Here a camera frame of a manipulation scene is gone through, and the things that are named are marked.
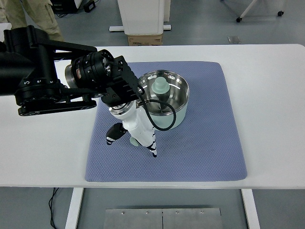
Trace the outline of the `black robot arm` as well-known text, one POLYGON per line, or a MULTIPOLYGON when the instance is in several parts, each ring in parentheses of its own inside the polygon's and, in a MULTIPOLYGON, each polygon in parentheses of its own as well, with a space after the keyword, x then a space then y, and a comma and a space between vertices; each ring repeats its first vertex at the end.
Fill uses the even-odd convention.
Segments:
POLYGON ((21 116, 109 107, 138 100, 144 90, 122 56, 51 40, 33 26, 4 31, 0 94, 13 95, 21 116))

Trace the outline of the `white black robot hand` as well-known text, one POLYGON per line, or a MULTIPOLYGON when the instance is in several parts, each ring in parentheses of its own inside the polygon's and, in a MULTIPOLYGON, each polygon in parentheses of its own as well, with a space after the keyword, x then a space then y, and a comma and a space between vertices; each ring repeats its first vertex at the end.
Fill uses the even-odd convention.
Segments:
POLYGON ((148 148, 153 157, 157 157, 155 128, 149 121, 143 107, 138 107, 136 101, 131 101, 119 106, 110 107, 110 113, 120 123, 114 124, 106 134, 106 143, 111 145, 125 133, 131 135, 130 142, 134 146, 148 148))

